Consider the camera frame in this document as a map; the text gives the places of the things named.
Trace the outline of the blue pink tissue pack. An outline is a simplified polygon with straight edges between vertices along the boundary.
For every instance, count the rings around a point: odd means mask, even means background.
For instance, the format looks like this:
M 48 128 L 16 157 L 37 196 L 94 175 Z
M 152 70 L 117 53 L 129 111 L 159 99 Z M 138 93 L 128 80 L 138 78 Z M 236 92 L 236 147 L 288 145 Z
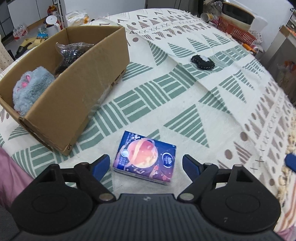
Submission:
M 176 146 L 125 131 L 113 162 L 118 173 L 169 184 L 174 172 Z

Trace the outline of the black and white felt patch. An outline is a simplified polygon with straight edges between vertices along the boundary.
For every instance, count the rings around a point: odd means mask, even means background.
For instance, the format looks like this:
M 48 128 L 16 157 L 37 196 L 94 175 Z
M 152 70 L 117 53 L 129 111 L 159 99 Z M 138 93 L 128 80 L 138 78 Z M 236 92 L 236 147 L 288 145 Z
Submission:
M 211 59 L 202 55 L 192 56 L 191 62 L 202 70 L 211 70 L 215 67 L 215 63 Z

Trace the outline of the black beaded bow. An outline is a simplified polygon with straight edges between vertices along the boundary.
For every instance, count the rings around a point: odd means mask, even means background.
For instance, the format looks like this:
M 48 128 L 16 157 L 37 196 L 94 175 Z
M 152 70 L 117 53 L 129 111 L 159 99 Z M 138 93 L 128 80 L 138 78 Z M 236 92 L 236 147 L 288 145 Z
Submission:
M 93 46 L 94 44 L 88 44 L 85 42 L 71 43 L 67 45 L 56 43 L 56 50 L 62 56 L 62 61 L 56 68 L 55 75 L 57 76 L 65 71 L 72 63 Z

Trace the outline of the pink bed sheet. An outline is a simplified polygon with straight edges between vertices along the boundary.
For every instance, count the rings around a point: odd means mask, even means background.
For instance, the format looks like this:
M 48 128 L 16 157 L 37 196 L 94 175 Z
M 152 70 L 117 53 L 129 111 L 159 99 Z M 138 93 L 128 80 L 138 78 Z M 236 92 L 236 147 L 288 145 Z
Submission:
M 15 198 L 33 181 L 7 153 L 0 149 L 1 206 L 9 210 Z

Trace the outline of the patterned white green blanket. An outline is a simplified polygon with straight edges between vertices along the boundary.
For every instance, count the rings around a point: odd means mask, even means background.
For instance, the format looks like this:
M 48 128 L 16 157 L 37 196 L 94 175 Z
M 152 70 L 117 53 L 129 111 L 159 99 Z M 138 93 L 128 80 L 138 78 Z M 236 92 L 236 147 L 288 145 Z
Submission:
M 182 157 L 220 168 L 243 165 L 281 204 L 278 232 L 295 226 L 295 174 L 285 156 L 295 151 L 295 108 L 269 72 L 240 44 L 196 16 L 174 9 L 141 9 L 87 26 L 125 29 L 129 64 L 97 106 L 69 155 L 52 151 L 1 108 L 1 147 L 31 177 L 50 164 L 73 167 L 103 154 L 114 159 L 125 131 L 176 146 L 170 184 L 108 171 L 114 194 L 179 194 L 190 183 Z M 211 70 L 194 55 L 215 63 Z

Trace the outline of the brown cardboard box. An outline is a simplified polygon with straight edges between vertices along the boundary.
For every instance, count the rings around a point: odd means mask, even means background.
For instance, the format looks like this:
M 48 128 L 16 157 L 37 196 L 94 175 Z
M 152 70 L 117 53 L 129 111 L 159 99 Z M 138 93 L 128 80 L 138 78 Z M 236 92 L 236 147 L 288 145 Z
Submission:
M 92 47 L 37 99 L 25 116 L 14 110 L 13 88 L 21 76 L 44 67 L 54 73 L 62 61 L 56 44 L 85 42 Z M 36 140 L 67 155 L 130 62 L 125 29 L 119 26 L 65 28 L 23 56 L 1 80 L 1 106 Z

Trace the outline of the grey fluffy plush toy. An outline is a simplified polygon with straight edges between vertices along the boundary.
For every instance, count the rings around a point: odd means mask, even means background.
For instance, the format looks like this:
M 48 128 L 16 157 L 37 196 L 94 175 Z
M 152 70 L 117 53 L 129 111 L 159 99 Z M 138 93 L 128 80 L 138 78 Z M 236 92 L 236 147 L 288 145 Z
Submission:
M 25 116 L 54 80 L 54 75 L 42 66 L 24 73 L 13 88 L 14 110 Z

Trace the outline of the red plastic basket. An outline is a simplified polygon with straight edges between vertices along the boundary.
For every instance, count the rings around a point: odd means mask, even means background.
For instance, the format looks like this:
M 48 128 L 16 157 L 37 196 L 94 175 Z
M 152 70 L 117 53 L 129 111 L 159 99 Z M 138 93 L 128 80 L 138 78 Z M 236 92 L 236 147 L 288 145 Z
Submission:
M 244 44 L 251 45 L 256 40 L 253 35 L 231 24 L 227 20 L 224 20 L 221 16 L 218 21 L 218 29 L 224 33 L 228 33 L 234 39 L 243 42 Z

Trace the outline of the dotted cream cloth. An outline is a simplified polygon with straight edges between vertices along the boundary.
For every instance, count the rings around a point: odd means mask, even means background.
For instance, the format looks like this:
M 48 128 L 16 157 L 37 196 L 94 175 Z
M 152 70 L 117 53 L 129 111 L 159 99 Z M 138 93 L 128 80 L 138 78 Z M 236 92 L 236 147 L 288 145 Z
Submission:
M 0 70 L 4 71 L 8 66 L 13 63 L 13 58 L 10 56 L 3 43 L 1 42 L 0 36 Z

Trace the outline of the yellow slippers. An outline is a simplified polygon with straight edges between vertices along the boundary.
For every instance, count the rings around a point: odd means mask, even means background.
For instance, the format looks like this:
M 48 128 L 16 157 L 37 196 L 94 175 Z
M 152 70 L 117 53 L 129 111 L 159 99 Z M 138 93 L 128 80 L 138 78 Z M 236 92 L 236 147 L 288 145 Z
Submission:
M 45 39 L 38 39 L 36 37 L 33 38 L 27 38 L 25 39 L 22 44 L 20 44 L 20 47 L 27 48 L 28 50 L 33 49 L 34 47 L 37 47 L 38 45 L 42 44 L 45 41 Z

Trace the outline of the white thermos jug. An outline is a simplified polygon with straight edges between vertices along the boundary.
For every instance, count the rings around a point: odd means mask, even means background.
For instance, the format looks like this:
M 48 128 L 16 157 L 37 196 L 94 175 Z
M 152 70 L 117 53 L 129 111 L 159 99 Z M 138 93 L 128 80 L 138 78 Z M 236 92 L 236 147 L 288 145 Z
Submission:
M 46 31 L 49 38 L 61 31 L 60 25 L 58 24 L 58 19 L 54 15 L 47 16 L 46 25 Z

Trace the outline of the yellow pet food bag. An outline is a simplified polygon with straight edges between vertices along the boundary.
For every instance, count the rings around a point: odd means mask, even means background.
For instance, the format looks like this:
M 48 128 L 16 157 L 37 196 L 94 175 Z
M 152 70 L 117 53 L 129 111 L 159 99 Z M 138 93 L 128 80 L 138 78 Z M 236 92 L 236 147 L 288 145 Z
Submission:
M 89 16 L 85 11 L 72 11 L 66 14 L 67 26 L 81 26 L 89 23 Z

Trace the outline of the black and cream bowl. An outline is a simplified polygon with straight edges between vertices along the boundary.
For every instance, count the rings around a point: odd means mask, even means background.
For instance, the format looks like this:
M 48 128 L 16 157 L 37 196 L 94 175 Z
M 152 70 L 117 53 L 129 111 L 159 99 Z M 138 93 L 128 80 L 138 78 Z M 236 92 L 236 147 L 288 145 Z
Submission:
M 243 9 L 242 7 L 224 1 L 222 3 L 222 17 L 226 16 L 248 25 L 251 25 L 255 18 L 253 14 Z

